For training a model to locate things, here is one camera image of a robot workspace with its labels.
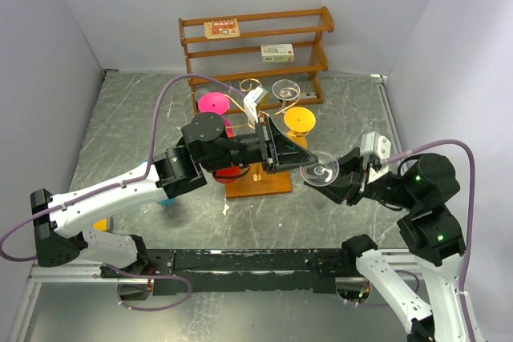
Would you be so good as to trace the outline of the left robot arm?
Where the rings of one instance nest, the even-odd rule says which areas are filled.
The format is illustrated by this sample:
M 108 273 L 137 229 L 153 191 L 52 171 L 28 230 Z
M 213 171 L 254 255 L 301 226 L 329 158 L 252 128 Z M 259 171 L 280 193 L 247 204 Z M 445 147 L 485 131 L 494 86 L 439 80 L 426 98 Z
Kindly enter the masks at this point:
M 97 231 L 93 224 L 125 209 L 173 199 L 206 185 L 206 173 L 260 164 L 267 174 L 311 166 L 318 157 L 296 144 L 270 117 L 258 119 L 251 134 L 228 137 L 223 118 L 198 114 L 181 130 L 175 147 L 154 155 L 137 168 L 103 183 L 61 195 L 41 189 L 31 194 L 38 265 L 57 267 L 76 259 L 122 268 L 139 277 L 150 266 L 137 235 Z

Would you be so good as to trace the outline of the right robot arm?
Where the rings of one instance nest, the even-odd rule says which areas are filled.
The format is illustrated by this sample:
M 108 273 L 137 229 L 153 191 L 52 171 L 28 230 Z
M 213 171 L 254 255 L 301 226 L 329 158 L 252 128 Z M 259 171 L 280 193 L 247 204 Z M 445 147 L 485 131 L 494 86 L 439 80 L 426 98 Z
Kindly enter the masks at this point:
M 439 154 L 410 155 L 406 172 L 392 172 L 390 149 L 359 147 L 335 158 L 318 152 L 300 169 L 305 185 L 335 203 L 371 199 L 405 211 L 397 222 L 400 235 L 423 277 L 425 302 L 387 262 L 368 235 L 346 240 L 340 265 L 349 276 L 361 274 L 394 311 L 408 341 L 482 341 L 471 301 L 464 288 L 468 243 L 446 203 L 460 186 L 450 160 Z

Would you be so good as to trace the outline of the red wine glass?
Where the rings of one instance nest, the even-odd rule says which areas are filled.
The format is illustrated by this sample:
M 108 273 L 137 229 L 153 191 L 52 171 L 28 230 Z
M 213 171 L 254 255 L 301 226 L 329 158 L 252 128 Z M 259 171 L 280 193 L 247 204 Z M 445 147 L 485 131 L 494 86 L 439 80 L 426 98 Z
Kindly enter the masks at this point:
M 232 165 L 231 167 L 224 168 L 212 173 L 212 177 L 215 181 L 222 184 L 228 184 L 234 182 L 241 175 L 241 170 L 238 166 Z

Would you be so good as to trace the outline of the yellow wine glass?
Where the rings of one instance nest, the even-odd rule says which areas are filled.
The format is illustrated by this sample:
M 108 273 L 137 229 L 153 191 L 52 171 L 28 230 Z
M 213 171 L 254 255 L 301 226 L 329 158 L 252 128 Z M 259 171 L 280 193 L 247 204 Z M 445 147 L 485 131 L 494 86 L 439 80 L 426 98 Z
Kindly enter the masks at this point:
M 289 129 L 286 133 L 289 139 L 307 149 L 306 136 L 316 126 L 314 113 L 305 107 L 292 107 L 285 112 L 284 123 Z

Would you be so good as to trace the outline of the blue wine glass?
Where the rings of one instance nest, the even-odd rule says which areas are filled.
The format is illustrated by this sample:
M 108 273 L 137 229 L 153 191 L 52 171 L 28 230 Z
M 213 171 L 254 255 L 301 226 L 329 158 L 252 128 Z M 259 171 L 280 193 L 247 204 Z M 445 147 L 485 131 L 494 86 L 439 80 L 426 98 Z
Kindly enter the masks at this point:
M 147 160 L 144 160 L 143 162 L 141 162 L 139 164 L 140 169 L 146 169 L 146 166 L 147 166 Z M 150 166 L 150 171 L 148 173 L 147 179 L 152 180 L 155 183 L 159 180 L 159 176 L 158 176 L 155 165 Z M 166 198 L 166 199 L 156 201 L 156 204 L 160 205 L 161 207 L 166 207 L 166 206 L 172 205 L 175 201 L 176 201 L 176 198 Z

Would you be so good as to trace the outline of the clear wine glass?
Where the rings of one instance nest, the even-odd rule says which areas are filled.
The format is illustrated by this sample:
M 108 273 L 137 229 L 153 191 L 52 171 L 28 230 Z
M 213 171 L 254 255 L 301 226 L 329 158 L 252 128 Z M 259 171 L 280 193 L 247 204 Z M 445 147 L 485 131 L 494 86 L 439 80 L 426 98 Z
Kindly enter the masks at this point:
M 337 158 L 326 151 L 313 151 L 317 161 L 300 167 L 300 174 L 307 186 L 307 201 L 314 210 L 324 209 L 329 199 L 322 192 L 338 177 L 340 167 Z

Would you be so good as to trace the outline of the pink wine glass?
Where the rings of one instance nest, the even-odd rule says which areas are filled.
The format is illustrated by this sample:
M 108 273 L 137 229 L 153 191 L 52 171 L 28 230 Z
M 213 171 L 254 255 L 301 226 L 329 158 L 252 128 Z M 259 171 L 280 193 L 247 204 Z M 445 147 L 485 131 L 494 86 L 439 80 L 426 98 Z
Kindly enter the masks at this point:
M 228 96 L 220 92 L 209 92 L 200 98 L 198 102 L 198 108 L 201 113 L 209 112 L 220 115 L 224 121 L 224 126 L 228 137 L 233 137 L 231 124 L 224 117 L 224 114 L 230 108 L 230 99 Z

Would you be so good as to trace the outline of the frosted clear tall glass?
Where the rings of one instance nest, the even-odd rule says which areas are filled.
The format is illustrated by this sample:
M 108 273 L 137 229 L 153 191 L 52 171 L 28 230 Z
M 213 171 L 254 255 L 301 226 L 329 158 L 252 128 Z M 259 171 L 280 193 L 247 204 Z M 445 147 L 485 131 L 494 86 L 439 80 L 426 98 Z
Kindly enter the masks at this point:
M 281 101 L 281 107 L 286 108 L 288 103 L 294 103 L 298 100 L 301 88 L 290 79 L 281 79 L 276 81 L 272 86 L 273 95 Z

